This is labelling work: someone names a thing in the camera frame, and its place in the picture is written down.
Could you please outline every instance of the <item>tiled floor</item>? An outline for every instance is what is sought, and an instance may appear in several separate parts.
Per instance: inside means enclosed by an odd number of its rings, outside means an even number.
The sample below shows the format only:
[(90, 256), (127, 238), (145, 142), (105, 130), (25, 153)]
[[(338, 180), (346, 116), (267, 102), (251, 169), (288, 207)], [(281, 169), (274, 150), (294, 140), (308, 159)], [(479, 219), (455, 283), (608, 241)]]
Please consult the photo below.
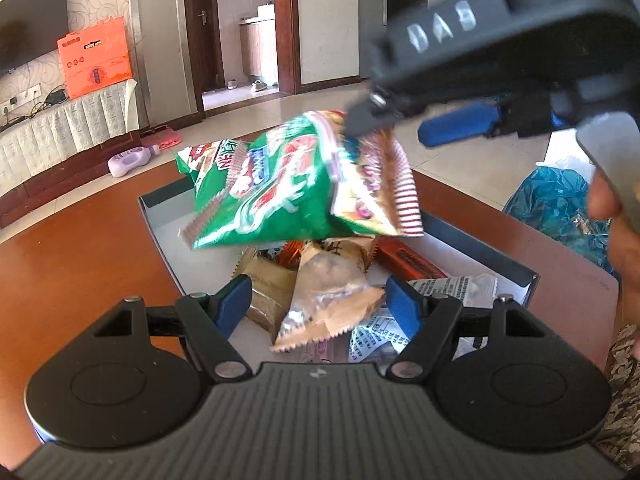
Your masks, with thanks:
[[(208, 118), (200, 124), (180, 130), (182, 144), (164, 150), (146, 166), (120, 179), (110, 175), (100, 177), (0, 230), (0, 242), (89, 195), (174, 160), (175, 152), (184, 146), (239, 137), (270, 128), (306, 110), (345, 108), (365, 95), (366, 91), (364, 84), (346, 86), (288, 96)], [(427, 116), (446, 110), (446, 105), (433, 107)], [(502, 208), (522, 180), (535, 168), (535, 163), (545, 158), (548, 136), (525, 140), (519, 140), (515, 136), (492, 140), (479, 137), (428, 149), (417, 139), (417, 128), (423, 119), (417, 118), (396, 127), (396, 135), (404, 146), (412, 167), (498, 209)]]
[(202, 94), (202, 102), (204, 103), (205, 110), (213, 110), (213, 108), (219, 108), (224, 105), (230, 105), (232, 103), (239, 103), (247, 99), (259, 97), (261, 95), (275, 94), (279, 92), (279, 88), (266, 88), (259, 92), (251, 92), (251, 85), (240, 86), (233, 90), (226, 88), (222, 90), (214, 90), (212, 92), (204, 92)]

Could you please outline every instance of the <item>teal trash bag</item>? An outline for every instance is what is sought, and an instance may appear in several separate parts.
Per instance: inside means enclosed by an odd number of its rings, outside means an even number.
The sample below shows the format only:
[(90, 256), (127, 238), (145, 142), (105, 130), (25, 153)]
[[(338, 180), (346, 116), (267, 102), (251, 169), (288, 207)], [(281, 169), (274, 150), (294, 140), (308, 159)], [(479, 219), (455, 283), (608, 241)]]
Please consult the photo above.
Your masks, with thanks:
[(607, 258), (609, 225), (589, 219), (588, 193), (589, 184), (574, 170), (537, 168), (503, 211), (612, 273)]

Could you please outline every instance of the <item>orange paper bag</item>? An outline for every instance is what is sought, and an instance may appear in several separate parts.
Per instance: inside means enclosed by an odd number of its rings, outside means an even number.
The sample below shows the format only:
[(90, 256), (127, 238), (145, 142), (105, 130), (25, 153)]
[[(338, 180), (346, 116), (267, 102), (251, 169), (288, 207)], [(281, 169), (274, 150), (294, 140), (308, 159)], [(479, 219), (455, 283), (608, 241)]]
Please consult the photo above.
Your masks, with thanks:
[(75, 99), (131, 77), (123, 18), (108, 18), (58, 40), (66, 89)]

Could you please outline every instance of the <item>television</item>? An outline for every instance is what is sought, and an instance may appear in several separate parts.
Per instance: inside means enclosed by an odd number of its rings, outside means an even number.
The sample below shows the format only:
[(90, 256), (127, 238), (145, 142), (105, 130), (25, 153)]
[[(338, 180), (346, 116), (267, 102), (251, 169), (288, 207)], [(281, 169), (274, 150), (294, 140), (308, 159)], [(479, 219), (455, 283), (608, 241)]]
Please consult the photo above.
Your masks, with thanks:
[(1, 0), (0, 76), (56, 50), (68, 32), (66, 0)]

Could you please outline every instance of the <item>wooden cabinet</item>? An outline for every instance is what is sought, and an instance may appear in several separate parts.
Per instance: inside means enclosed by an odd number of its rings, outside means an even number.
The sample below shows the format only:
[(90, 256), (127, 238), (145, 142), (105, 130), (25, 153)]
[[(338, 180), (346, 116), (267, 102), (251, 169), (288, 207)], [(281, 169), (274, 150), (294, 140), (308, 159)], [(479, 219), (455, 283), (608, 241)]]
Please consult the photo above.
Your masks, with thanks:
[(278, 79), (276, 20), (243, 23), (239, 27), (244, 74), (276, 81)]

